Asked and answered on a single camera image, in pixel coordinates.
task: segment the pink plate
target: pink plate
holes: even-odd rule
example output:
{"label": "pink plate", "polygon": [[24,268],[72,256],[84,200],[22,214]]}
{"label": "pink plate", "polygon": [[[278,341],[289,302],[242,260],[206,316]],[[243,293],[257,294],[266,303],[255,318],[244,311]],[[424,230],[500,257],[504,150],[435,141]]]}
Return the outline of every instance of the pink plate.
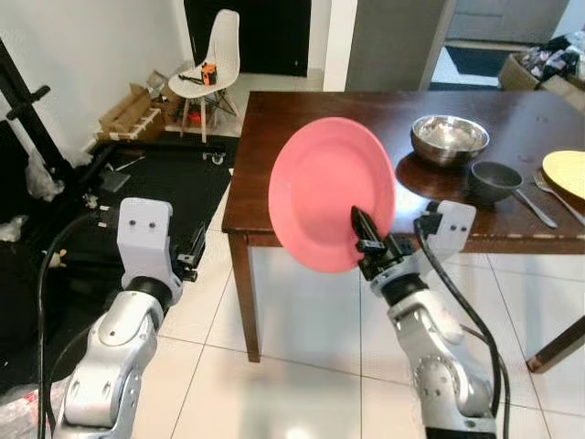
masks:
{"label": "pink plate", "polygon": [[337,273],[357,266],[350,211],[369,213],[386,236],[394,218],[394,173],[379,140],[354,121],[327,117],[297,131],[271,174],[268,207],[282,246],[303,265]]}

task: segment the stainless steel bowl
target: stainless steel bowl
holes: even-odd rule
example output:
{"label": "stainless steel bowl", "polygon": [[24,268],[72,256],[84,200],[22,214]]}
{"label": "stainless steel bowl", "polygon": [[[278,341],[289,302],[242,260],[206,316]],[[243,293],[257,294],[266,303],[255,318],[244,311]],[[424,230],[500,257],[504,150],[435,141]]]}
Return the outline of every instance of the stainless steel bowl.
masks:
{"label": "stainless steel bowl", "polygon": [[461,166],[476,158],[490,136],[478,123],[456,116],[424,116],[410,130],[414,151],[435,165]]}

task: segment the black bowl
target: black bowl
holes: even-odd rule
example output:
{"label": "black bowl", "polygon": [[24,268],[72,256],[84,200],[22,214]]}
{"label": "black bowl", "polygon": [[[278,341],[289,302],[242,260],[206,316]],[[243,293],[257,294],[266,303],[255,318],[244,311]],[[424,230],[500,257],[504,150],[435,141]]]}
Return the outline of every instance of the black bowl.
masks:
{"label": "black bowl", "polygon": [[466,184],[467,197],[478,204],[492,204],[512,195],[522,186],[522,176],[496,162],[475,162]]}

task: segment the yellow plate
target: yellow plate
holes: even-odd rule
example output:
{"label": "yellow plate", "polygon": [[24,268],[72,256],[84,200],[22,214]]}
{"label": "yellow plate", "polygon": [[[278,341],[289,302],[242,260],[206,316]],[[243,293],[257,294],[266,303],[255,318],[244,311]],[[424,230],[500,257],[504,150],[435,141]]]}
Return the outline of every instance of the yellow plate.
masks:
{"label": "yellow plate", "polygon": [[542,161],[542,169],[560,187],[585,199],[585,152],[551,153]]}

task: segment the white wall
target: white wall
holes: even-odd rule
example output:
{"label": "white wall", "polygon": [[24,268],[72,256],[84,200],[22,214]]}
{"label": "white wall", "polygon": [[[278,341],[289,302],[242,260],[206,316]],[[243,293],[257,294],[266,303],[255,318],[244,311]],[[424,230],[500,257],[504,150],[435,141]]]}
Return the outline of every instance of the white wall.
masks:
{"label": "white wall", "polygon": [[325,68],[331,2],[332,0],[313,0],[311,2],[309,69],[324,70]]}
{"label": "white wall", "polygon": [[[51,88],[35,108],[73,162],[130,81],[171,73],[182,59],[174,10],[160,0],[3,2],[0,29],[29,89]],[[2,98],[0,118],[7,110]]]}
{"label": "white wall", "polygon": [[175,25],[178,31],[179,44],[181,45],[181,55],[183,61],[193,60],[191,50],[191,41],[189,36],[189,27],[186,24],[185,2],[184,0],[171,0],[173,13],[175,14]]}
{"label": "white wall", "polygon": [[569,0],[553,37],[582,30],[585,25],[585,0]]}
{"label": "white wall", "polygon": [[323,91],[346,89],[356,11],[357,0],[331,0]]}

